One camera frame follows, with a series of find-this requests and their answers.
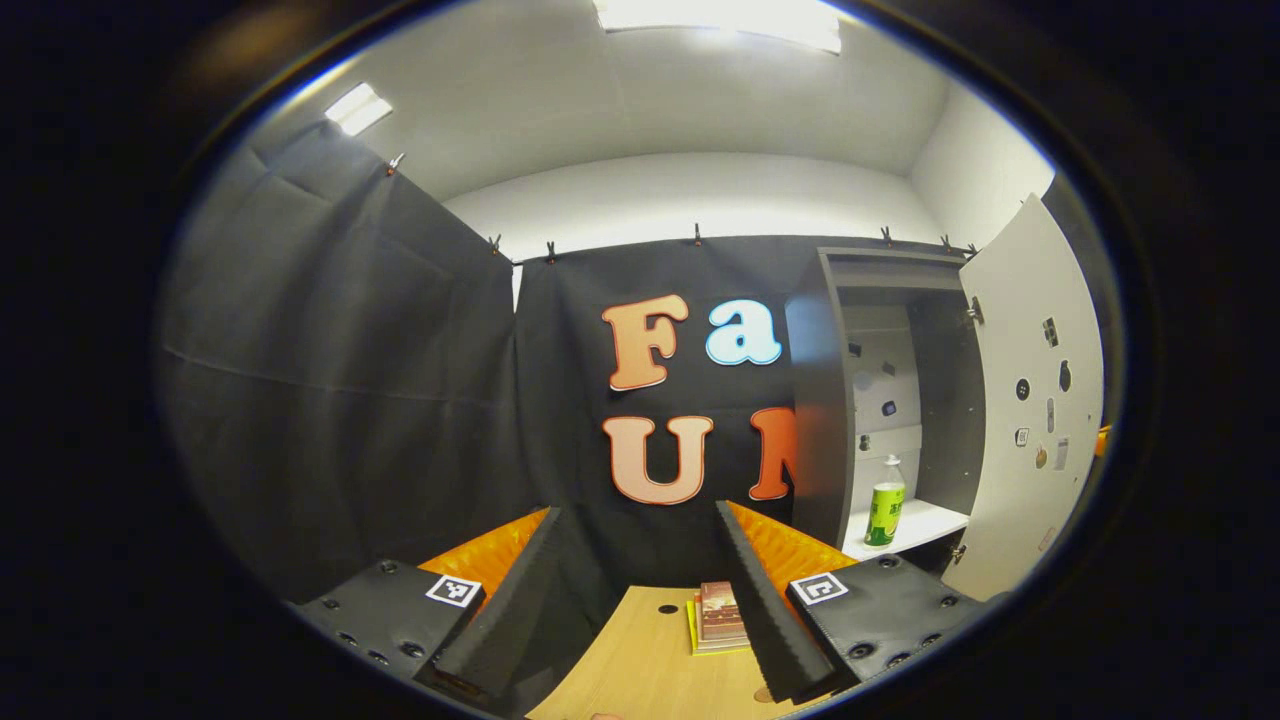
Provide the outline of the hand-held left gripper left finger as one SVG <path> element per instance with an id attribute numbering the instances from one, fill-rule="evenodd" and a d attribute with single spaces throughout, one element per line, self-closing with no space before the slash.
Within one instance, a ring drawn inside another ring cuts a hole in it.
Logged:
<path id="1" fill-rule="evenodd" d="M 550 592 L 561 514 L 539 509 L 420 565 L 378 560 L 291 610 L 397 679 L 494 698 L 512 682 Z"/>

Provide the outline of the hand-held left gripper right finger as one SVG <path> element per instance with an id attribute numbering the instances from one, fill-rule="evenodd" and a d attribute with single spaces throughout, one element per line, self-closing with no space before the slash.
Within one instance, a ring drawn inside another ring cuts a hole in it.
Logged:
<path id="1" fill-rule="evenodd" d="M 730 501 L 716 514 L 730 585 L 777 701 L 801 705 L 877 682 L 986 610 L 897 553 L 855 560 Z"/>

